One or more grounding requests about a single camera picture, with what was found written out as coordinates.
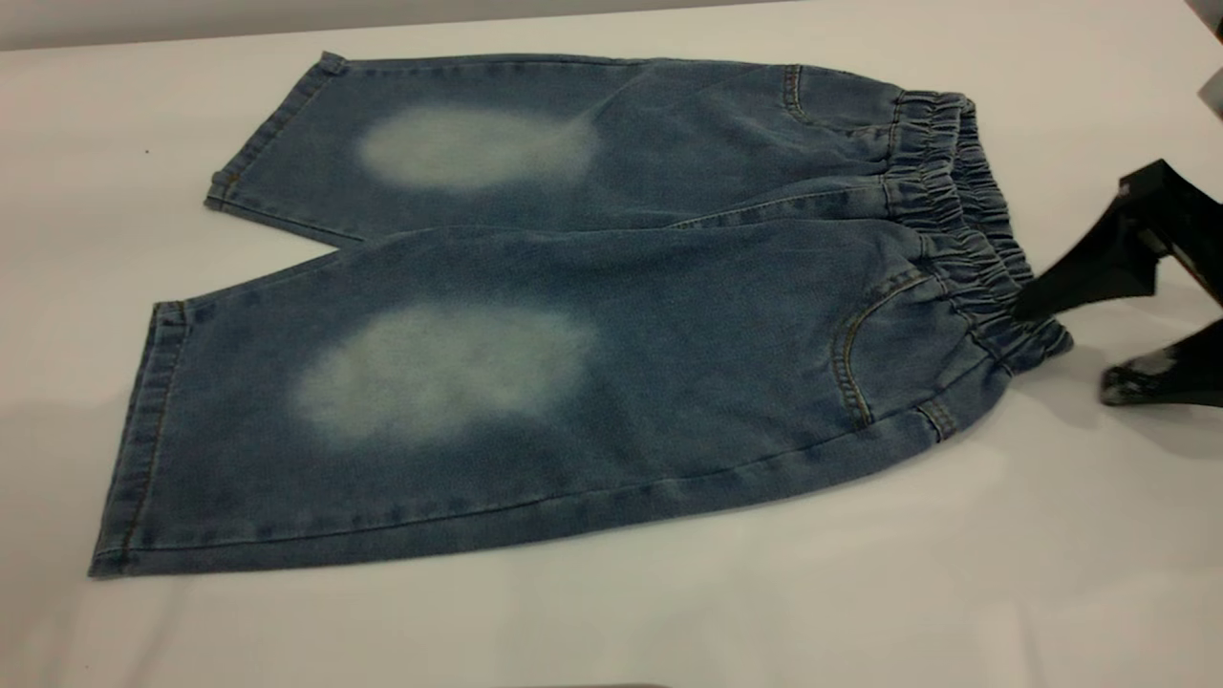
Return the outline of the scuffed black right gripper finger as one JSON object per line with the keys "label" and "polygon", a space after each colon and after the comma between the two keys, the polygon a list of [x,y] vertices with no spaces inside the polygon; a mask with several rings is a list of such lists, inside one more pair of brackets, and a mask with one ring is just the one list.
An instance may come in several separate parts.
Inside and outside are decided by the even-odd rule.
{"label": "scuffed black right gripper finger", "polygon": [[1110,367],[1101,379],[1101,403],[1222,406],[1222,321],[1188,339]]}

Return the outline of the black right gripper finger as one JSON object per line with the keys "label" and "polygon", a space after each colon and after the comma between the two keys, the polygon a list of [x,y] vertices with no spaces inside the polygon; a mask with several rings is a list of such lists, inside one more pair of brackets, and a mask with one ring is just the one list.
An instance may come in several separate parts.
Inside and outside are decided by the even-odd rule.
{"label": "black right gripper finger", "polygon": [[1013,314],[1037,321],[1095,302],[1152,296],[1166,257],[1214,302],[1222,299],[1222,204],[1157,160],[1120,178],[1106,213],[1022,287]]}

